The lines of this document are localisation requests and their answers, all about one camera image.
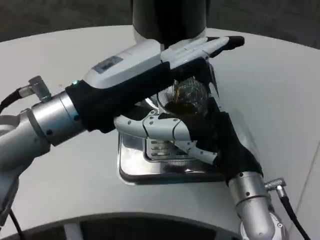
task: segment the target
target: gray carpet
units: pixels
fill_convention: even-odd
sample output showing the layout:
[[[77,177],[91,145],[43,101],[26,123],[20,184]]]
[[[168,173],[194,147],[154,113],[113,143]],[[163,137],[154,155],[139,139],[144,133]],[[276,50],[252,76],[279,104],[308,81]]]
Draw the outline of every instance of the gray carpet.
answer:
[[[58,30],[132,23],[130,0],[1,0],[0,42]],[[320,0],[211,0],[208,27],[320,49]]]

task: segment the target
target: black cable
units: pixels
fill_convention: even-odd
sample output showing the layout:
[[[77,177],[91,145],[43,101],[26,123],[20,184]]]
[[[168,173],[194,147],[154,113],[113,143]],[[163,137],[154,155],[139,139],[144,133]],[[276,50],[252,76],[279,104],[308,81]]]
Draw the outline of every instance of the black cable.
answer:
[[[281,201],[282,205],[284,206],[284,209],[288,213],[291,221],[296,226],[298,231],[301,233],[304,240],[310,240],[310,237],[308,236],[306,231],[303,229],[303,227],[300,225],[300,222],[298,221],[297,215],[295,214],[295,211],[293,210],[293,208],[290,204],[289,198],[287,196],[282,196],[282,197],[280,197],[280,201]]]
[[[20,225],[18,223],[18,220],[16,219],[16,216],[15,216],[14,212],[12,211],[12,209],[10,209],[9,215],[10,215],[10,218],[12,219],[12,222],[13,222],[17,232],[18,232],[20,240],[26,240],[26,236],[22,232],[21,227],[20,227]]]
[[[0,114],[1,112],[8,107],[9,105],[13,104],[15,101],[22,99],[20,96],[21,88],[16,89],[13,93],[11,93],[9,96],[7,96],[1,103],[0,103]]]

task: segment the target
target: robotic arm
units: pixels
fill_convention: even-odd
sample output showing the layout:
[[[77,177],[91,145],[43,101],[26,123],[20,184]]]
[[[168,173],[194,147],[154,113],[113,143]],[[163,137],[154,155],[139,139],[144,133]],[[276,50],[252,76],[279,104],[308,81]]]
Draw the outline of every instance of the robotic arm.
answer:
[[[284,181],[264,184],[250,135],[237,116],[223,111],[212,81],[209,58],[243,44],[239,36],[203,37],[161,51],[157,41],[146,40],[98,63],[83,80],[53,97],[40,77],[31,79],[18,93],[20,97],[37,94],[41,102],[17,116],[0,116],[0,225],[7,219],[20,174],[34,158],[85,130],[108,133],[116,127],[141,138],[170,140],[190,156],[216,164],[241,218],[243,239],[285,239],[285,228],[268,194],[285,186]],[[195,75],[210,92],[204,119],[190,121],[155,111],[140,119],[127,114],[174,80]]]

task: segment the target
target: stainless steel tray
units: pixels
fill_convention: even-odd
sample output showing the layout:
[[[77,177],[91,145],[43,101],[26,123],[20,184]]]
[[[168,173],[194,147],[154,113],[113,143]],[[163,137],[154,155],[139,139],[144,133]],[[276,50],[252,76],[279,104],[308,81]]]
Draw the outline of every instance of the stainless steel tray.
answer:
[[[214,165],[183,156],[154,159],[148,156],[145,139],[120,133],[118,171],[130,185],[220,182],[223,176]]]

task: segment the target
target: white table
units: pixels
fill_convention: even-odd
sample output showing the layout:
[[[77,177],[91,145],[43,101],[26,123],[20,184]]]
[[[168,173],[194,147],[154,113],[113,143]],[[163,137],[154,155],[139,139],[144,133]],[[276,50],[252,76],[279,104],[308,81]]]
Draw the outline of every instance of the white table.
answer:
[[[246,43],[213,60],[221,101],[227,110],[237,108],[244,115],[260,153],[265,180],[285,177],[293,207],[301,206],[301,224],[311,238],[320,236],[317,225],[308,224],[309,215],[319,217],[320,210],[303,207],[302,198],[319,142],[320,52],[268,37],[207,30],[207,36],[227,35],[242,35]],[[51,92],[58,93],[96,63],[134,43],[131,26],[74,29],[2,42],[0,99],[35,75],[41,75]],[[35,96],[29,97],[3,114],[17,114],[36,102]],[[139,212],[238,230],[239,220],[223,182],[126,185],[117,173],[117,136],[116,131],[85,132],[35,159],[20,177],[13,204],[21,228]],[[319,182],[318,176],[310,176],[308,184]],[[280,201],[272,196],[277,213],[290,229]],[[317,206],[316,201],[309,204]],[[8,218],[0,236],[15,233]],[[294,231],[292,234],[293,239],[300,239]]]

